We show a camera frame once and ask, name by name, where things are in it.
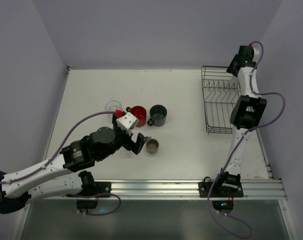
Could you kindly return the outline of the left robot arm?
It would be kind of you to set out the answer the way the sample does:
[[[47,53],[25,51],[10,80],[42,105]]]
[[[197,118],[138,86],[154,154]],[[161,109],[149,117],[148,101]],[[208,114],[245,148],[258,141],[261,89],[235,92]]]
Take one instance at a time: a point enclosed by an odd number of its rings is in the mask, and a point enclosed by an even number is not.
[[[26,169],[0,171],[0,213],[13,213],[34,201],[59,195],[76,197],[80,211],[96,208],[89,198],[109,197],[111,193],[99,189],[88,169],[121,148],[138,155],[148,141],[141,133],[132,140],[138,121],[131,113],[114,113],[112,127],[103,126],[70,145],[61,144],[51,158]]]

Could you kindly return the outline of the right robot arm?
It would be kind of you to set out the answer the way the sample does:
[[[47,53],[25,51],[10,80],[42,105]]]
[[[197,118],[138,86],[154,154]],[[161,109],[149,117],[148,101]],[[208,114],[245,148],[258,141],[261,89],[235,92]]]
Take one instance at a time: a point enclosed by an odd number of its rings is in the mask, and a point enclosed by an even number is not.
[[[241,93],[230,116],[232,141],[227,162],[214,181],[212,196],[244,196],[241,186],[244,153],[251,131],[259,125],[267,106],[267,100],[259,95],[256,81],[259,53],[251,43],[241,45],[226,70],[238,79]]]

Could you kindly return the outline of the dark teal mug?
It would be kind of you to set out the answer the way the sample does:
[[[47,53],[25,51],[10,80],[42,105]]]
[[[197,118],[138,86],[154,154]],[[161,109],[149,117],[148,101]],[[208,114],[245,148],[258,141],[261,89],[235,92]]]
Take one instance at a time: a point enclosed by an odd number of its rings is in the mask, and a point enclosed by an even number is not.
[[[149,120],[147,121],[148,126],[161,127],[166,123],[168,111],[165,106],[156,104],[149,110]]]

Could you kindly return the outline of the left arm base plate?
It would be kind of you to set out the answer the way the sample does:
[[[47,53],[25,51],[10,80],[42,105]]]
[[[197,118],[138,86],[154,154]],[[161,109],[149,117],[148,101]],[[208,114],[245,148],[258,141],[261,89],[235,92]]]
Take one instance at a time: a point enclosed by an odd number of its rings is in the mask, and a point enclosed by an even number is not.
[[[94,196],[100,195],[101,198],[109,198],[112,189],[110,181],[95,181],[93,186],[84,187],[78,196]]]

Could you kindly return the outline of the red mug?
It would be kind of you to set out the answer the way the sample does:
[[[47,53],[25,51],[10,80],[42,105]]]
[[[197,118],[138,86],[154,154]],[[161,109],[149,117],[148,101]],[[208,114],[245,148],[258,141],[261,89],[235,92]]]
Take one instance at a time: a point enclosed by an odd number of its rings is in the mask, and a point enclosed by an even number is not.
[[[147,110],[140,105],[133,106],[133,107],[126,107],[126,111],[133,114],[137,119],[138,123],[136,125],[137,128],[143,127],[147,121]]]

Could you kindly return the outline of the olive green mug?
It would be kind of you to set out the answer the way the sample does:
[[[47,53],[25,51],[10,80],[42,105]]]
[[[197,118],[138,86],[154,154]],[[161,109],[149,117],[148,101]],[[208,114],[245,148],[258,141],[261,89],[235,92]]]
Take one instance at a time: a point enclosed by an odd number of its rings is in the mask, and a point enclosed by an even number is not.
[[[155,138],[152,138],[152,137],[148,137],[148,139],[145,143],[146,151],[149,154],[155,154],[158,151],[159,146],[160,146],[160,144],[159,144],[158,140],[156,140]]]

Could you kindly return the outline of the clear faceted glass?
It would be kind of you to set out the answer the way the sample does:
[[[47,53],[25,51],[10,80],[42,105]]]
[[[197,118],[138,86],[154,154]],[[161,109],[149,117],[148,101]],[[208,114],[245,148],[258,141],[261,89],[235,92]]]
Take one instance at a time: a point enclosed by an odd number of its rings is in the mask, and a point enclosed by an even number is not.
[[[116,110],[122,110],[122,104],[117,100],[111,100],[105,105],[106,112],[115,112]]]

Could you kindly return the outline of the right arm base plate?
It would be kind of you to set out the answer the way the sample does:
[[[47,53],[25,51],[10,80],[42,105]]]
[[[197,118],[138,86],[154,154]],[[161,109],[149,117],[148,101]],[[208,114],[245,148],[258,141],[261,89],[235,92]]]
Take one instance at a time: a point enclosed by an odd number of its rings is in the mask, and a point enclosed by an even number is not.
[[[219,176],[218,180],[205,177],[198,183],[201,198],[242,198],[244,197],[240,174],[232,175],[227,172]]]

